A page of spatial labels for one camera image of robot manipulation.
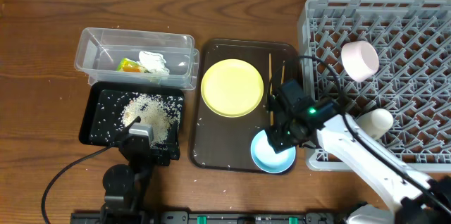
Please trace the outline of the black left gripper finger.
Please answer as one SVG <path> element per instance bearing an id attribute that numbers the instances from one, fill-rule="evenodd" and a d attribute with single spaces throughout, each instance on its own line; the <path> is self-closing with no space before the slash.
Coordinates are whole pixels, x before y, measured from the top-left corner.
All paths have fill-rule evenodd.
<path id="1" fill-rule="evenodd" d="M 166 147 L 168 150 L 177 150 L 179 149 L 178 144 L 178 130 L 179 130 L 179 122 L 175 121 L 169 130 L 168 136 L 166 138 Z"/>
<path id="2" fill-rule="evenodd" d="M 127 125 L 122 131 L 121 131 L 121 139 L 127 139 L 133 135 L 133 133 L 130 131 L 134 124 L 139 123 L 141 121 L 141 118 L 138 116 L 136 117 L 129 125 Z"/>

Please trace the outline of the rice and food scraps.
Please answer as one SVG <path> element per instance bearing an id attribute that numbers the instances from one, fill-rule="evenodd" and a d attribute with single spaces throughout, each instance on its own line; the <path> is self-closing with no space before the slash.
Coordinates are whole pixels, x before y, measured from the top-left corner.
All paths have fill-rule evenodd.
<path id="1" fill-rule="evenodd" d="M 181 119 L 182 96 L 103 90 L 99 95 L 87 142 L 106 146 L 137 117 L 153 129 L 152 145 L 163 143 Z"/>

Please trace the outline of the blue bowl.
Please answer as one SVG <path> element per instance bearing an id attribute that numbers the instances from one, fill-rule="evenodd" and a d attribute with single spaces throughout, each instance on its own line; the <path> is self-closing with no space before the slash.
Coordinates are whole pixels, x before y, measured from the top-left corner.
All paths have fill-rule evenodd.
<path id="1" fill-rule="evenodd" d="M 266 132 L 258 132 L 251 143 L 250 154 L 253 162 L 264 172 L 283 173 L 295 162 L 296 148 L 291 147 L 277 154 L 269 145 Z"/>

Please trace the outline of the green snack wrapper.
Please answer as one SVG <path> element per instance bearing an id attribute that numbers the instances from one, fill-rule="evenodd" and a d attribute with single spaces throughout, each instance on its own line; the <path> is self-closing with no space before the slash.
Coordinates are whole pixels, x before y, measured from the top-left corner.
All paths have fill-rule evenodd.
<path id="1" fill-rule="evenodd" d="M 129 58 L 123 58 L 118 64 L 116 70 L 129 73 L 149 73 L 149 71 L 139 61 L 133 61 Z"/>

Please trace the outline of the white napkin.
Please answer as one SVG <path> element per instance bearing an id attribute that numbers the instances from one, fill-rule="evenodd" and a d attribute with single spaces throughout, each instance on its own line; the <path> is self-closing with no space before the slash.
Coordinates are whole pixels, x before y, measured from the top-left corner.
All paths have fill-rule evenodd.
<path id="1" fill-rule="evenodd" d="M 170 74 L 170 70 L 166 67 L 166 60 L 162 54 L 150 51 L 141 51 L 139 52 L 138 57 L 143 73 L 163 76 L 168 76 Z"/>

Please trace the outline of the yellow plate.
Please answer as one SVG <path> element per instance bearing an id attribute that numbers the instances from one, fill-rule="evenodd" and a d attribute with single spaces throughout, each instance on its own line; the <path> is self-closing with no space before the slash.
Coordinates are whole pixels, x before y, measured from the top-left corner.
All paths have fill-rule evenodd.
<path id="1" fill-rule="evenodd" d="M 264 81 L 250 63 L 226 59 L 213 64 L 203 75 L 201 96 L 215 114 L 237 118 L 251 113 L 264 94 Z"/>

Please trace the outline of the pink white bowl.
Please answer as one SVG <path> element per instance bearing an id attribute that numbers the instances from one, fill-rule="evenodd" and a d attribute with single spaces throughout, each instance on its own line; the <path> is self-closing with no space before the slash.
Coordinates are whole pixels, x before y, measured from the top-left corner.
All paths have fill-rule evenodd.
<path id="1" fill-rule="evenodd" d="M 341 51 L 341 61 L 345 72 L 355 81 L 363 82 L 375 75 L 379 68 L 378 54 L 367 41 L 345 44 Z"/>

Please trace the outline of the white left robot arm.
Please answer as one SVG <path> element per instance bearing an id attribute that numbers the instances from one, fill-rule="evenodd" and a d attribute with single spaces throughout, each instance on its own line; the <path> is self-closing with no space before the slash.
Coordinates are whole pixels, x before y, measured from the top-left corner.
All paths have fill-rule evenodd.
<path id="1" fill-rule="evenodd" d="M 144 196 L 156 166 L 168 166 L 180 158 L 179 123 L 170 125 L 163 143 L 153 145 L 153 127 L 134 119 L 113 143 L 128 161 L 109 168 L 103 176 L 105 204 L 100 223 L 158 223 L 158 214 L 144 207 Z"/>

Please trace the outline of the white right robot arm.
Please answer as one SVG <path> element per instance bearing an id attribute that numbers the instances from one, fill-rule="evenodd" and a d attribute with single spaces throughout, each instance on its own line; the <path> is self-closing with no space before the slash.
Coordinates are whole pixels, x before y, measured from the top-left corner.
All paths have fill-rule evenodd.
<path id="1" fill-rule="evenodd" d="M 348 165 L 388 207 L 362 204 L 343 223 L 449 223 L 450 177 L 434 180 L 368 136 L 333 100 L 269 97 L 275 123 L 267 132 L 276 153 L 312 140 Z"/>

